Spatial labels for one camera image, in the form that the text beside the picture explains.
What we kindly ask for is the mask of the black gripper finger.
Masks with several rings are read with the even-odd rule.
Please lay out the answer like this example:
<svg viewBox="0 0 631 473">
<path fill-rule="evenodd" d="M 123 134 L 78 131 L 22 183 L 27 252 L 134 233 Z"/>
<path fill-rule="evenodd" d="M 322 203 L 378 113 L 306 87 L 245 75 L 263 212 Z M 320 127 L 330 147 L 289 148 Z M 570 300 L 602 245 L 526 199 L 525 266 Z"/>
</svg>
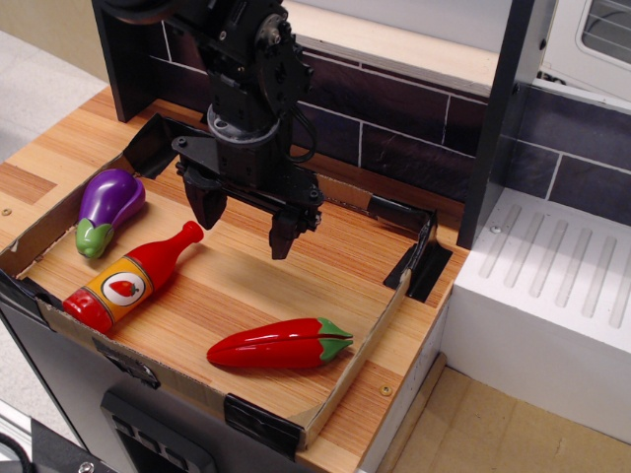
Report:
<svg viewBox="0 0 631 473">
<path fill-rule="evenodd" d="M 211 230 L 221 219 L 226 206 L 227 194 L 221 182 L 208 177 L 197 169 L 187 169 L 183 175 L 186 197 L 197 219 L 205 230 Z"/>
<path fill-rule="evenodd" d="M 283 210 L 272 217 L 272 227 L 269 232 L 269 245 L 274 260 L 285 259 L 295 239 L 306 231 L 307 227 L 302 216 L 296 212 Z"/>
</svg>

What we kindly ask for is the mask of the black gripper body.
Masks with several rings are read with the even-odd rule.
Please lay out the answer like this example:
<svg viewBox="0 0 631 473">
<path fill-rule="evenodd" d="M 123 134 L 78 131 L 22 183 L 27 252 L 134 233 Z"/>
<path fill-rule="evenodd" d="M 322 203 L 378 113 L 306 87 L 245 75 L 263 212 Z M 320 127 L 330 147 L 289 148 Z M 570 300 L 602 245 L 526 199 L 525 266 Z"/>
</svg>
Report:
<svg viewBox="0 0 631 473">
<path fill-rule="evenodd" d="M 215 177 L 229 196 L 275 215 L 299 213 L 306 231 L 319 225 L 324 196 L 315 176 L 283 156 L 275 141 L 259 147 L 238 147 L 210 136 L 179 136 L 172 147 L 179 154 L 177 172 L 197 169 Z"/>
</svg>

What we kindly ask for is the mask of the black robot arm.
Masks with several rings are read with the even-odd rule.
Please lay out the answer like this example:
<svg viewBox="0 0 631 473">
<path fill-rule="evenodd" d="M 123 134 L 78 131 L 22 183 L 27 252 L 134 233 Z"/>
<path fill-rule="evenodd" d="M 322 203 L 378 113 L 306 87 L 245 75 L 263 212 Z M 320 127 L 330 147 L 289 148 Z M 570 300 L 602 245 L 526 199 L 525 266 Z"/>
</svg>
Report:
<svg viewBox="0 0 631 473">
<path fill-rule="evenodd" d="M 301 165 L 315 153 L 291 151 L 293 125 L 311 138 L 298 107 L 313 69 L 302 60 L 279 1 L 97 1 L 97 12 L 130 25 L 165 22 L 189 34 L 209 77 L 208 132 L 179 135 L 172 147 L 189 205 L 205 229 L 230 197 L 268 212 L 271 255 L 287 257 L 296 238 L 320 222 L 324 196 Z"/>
</svg>

